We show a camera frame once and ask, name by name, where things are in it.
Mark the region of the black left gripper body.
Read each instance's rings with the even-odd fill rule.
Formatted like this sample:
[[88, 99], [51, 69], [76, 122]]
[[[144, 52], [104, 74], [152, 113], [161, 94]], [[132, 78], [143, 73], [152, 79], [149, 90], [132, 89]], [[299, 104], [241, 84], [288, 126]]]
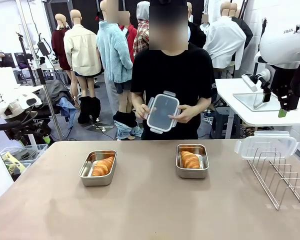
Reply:
[[24, 121], [26, 124], [18, 125], [12, 129], [4, 130], [4, 133], [10, 140], [20, 142], [29, 142], [29, 135], [33, 135], [36, 142], [44, 142], [45, 136], [45, 121], [31, 119], [30, 117]]

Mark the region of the person's left hand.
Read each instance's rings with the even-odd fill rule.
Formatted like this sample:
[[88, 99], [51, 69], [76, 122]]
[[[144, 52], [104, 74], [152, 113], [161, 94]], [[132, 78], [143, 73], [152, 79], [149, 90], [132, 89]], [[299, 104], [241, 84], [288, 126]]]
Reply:
[[178, 110], [181, 110], [180, 114], [176, 116], [168, 115], [168, 117], [179, 123], [186, 124], [198, 114], [197, 106], [179, 105], [177, 108]]

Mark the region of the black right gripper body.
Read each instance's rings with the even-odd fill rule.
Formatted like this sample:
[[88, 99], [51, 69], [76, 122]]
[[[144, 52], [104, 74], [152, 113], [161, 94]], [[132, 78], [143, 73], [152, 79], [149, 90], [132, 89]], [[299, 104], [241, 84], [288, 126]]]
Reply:
[[280, 110], [295, 110], [300, 98], [295, 94], [297, 84], [300, 82], [300, 69], [285, 69], [277, 66], [272, 68], [274, 72], [271, 74], [271, 89], [277, 96]]

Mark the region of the person's right hand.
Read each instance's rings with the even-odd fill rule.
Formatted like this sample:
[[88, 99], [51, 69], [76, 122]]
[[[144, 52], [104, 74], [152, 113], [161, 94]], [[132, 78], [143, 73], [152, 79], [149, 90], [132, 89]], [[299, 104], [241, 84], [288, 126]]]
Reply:
[[136, 104], [135, 106], [135, 116], [140, 120], [147, 120], [151, 110], [150, 108], [142, 103], [142, 104]]

